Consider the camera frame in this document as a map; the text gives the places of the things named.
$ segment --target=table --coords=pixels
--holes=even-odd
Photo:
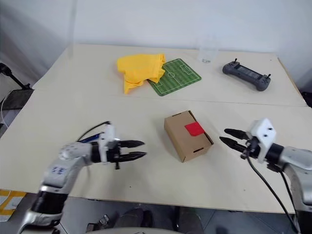
[[[202,81],[164,97],[158,96],[148,82],[124,95],[123,75],[117,71],[116,61],[138,53],[164,53],[167,61],[181,58],[202,77]],[[212,64],[198,62],[197,54],[197,50],[186,49],[75,44],[72,50],[64,51],[34,89],[83,92],[97,87],[97,92],[114,96],[307,106],[275,54],[220,51]],[[223,74],[222,67],[235,58],[257,72],[271,73],[268,89],[259,92],[253,85]]]
[[[277,130],[278,144],[309,149],[312,131],[309,107],[300,103],[296,106],[295,102],[276,105],[178,99],[177,96],[160,98],[154,96],[149,86],[137,89],[138,93],[143,90],[141,97],[134,92],[126,96],[116,93],[122,91],[121,77],[116,81],[121,85],[118,87],[112,78],[105,79],[105,75],[103,79],[90,76],[89,82],[80,76],[77,80],[76,77],[47,78],[53,73],[77,74],[71,66],[69,63],[68,67],[57,69],[54,65],[1,138],[1,188],[37,192],[44,171],[64,144],[75,141],[86,129],[111,120],[121,139],[144,141],[146,145],[136,150],[148,154],[134,162],[122,163],[120,170],[114,170],[113,164],[84,168],[71,196],[227,210],[282,211],[247,161],[223,144],[219,136],[226,136],[225,128],[244,130],[254,119],[268,117]],[[105,65],[103,69],[103,74],[109,73]],[[55,92],[57,83],[63,85]],[[185,110],[193,112],[214,145],[206,155],[181,163],[163,124],[165,117]],[[98,128],[90,134],[101,130]],[[293,212],[280,175],[265,165],[255,165],[286,208]]]

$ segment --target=person's leg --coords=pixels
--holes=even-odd
[[[144,212],[141,208],[136,208],[127,211],[117,220],[114,228],[123,227],[141,227],[143,221]]]
[[[177,221],[178,231],[184,234],[204,234],[198,214],[188,207],[179,208],[179,217]]]

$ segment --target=gray floor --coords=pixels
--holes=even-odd
[[[27,194],[8,222],[0,223],[0,233],[15,234],[24,212],[34,200],[34,194]],[[172,230],[171,218],[173,206],[139,204],[130,202],[96,201],[82,198],[69,198],[66,201],[64,215],[59,229],[62,234],[85,233],[88,223],[97,222],[103,215],[111,219],[122,215],[129,209],[141,207],[151,210],[155,227]],[[229,212],[196,208],[206,234],[216,234],[216,229],[223,227],[228,234],[293,234],[284,214]]]

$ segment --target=white wall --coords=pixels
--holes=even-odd
[[[0,0],[0,50],[22,56],[25,78],[41,77],[68,44],[74,1]],[[213,34],[222,49],[276,52],[299,88],[312,80],[311,0],[77,1],[77,42],[194,48]]]

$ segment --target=clear plastic cup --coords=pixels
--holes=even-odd
[[[204,63],[211,63],[218,54],[219,44],[214,36],[202,36],[198,40],[198,48],[197,59]]]

